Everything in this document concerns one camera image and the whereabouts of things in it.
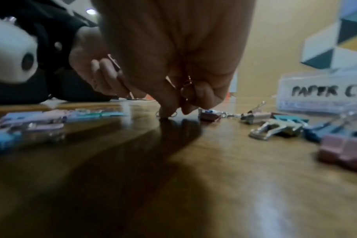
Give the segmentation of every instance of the black circle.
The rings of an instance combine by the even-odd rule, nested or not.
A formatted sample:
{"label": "black circle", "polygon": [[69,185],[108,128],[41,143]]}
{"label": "black circle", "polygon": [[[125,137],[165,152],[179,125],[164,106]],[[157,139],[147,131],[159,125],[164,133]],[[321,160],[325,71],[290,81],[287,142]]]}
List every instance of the black circle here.
{"label": "black circle", "polygon": [[25,71],[32,69],[34,62],[35,62],[35,58],[33,54],[27,53],[22,60],[22,69]]}

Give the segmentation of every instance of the pile of clips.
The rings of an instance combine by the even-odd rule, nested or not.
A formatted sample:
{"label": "pile of clips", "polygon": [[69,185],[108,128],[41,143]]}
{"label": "pile of clips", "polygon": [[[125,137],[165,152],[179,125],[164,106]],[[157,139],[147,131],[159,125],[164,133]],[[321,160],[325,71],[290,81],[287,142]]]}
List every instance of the pile of clips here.
{"label": "pile of clips", "polygon": [[0,154],[18,145],[59,142],[65,139],[64,124],[124,116],[112,109],[76,109],[8,113],[0,118]]}
{"label": "pile of clips", "polygon": [[288,137],[303,136],[306,140],[320,143],[317,160],[328,164],[336,164],[343,168],[357,171],[357,131],[346,129],[357,120],[357,110],[341,113],[328,122],[309,125],[308,119],[280,113],[262,112],[257,107],[243,114],[229,114],[216,110],[199,109],[200,120],[216,122],[221,118],[240,118],[249,125],[262,124],[252,129],[249,137],[258,140],[268,140],[274,135]]}

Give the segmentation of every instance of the blue triangle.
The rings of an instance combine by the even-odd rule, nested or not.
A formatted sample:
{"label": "blue triangle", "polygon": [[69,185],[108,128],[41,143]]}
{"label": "blue triangle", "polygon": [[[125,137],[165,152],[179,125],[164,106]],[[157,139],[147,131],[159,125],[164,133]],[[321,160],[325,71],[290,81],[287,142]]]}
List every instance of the blue triangle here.
{"label": "blue triangle", "polygon": [[302,63],[316,69],[329,69],[332,64],[331,61],[333,58],[333,52],[334,49],[328,50],[327,52],[317,55],[316,57]]}
{"label": "blue triangle", "polygon": [[339,30],[338,44],[357,36],[357,22],[342,19]]}

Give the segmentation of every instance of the geometric wall pattern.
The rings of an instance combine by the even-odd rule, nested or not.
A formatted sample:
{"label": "geometric wall pattern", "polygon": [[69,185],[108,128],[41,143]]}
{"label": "geometric wall pattern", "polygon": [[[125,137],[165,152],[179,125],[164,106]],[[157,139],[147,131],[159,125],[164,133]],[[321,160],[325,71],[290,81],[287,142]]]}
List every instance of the geometric wall pattern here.
{"label": "geometric wall pattern", "polygon": [[357,0],[343,0],[339,20],[304,41],[301,62],[317,69],[357,64]]}

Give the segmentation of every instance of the wall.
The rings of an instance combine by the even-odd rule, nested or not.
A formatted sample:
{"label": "wall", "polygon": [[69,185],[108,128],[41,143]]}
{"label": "wall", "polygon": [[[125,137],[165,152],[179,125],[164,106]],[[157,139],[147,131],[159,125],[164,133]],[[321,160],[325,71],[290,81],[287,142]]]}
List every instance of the wall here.
{"label": "wall", "polygon": [[238,68],[237,97],[276,94],[283,73],[308,71],[300,63],[304,39],[337,19],[339,0],[257,0]]}

